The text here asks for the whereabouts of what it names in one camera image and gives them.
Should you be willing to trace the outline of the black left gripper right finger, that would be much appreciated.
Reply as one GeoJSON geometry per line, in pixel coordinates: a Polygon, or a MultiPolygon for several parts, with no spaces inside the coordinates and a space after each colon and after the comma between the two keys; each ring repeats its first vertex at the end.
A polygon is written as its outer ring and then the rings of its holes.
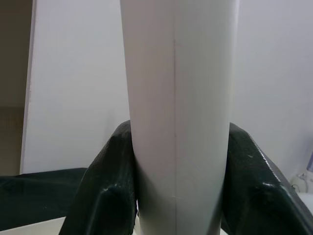
{"type": "Polygon", "coordinates": [[[229,235],[311,235],[313,215],[251,135],[229,127],[221,228],[229,235]]]}

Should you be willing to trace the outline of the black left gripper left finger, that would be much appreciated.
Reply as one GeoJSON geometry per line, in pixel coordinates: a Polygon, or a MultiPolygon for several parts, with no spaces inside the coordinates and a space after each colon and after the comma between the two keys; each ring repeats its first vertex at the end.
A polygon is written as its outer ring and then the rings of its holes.
{"type": "Polygon", "coordinates": [[[86,170],[62,235],[131,235],[137,213],[130,121],[121,123],[86,170]]]}

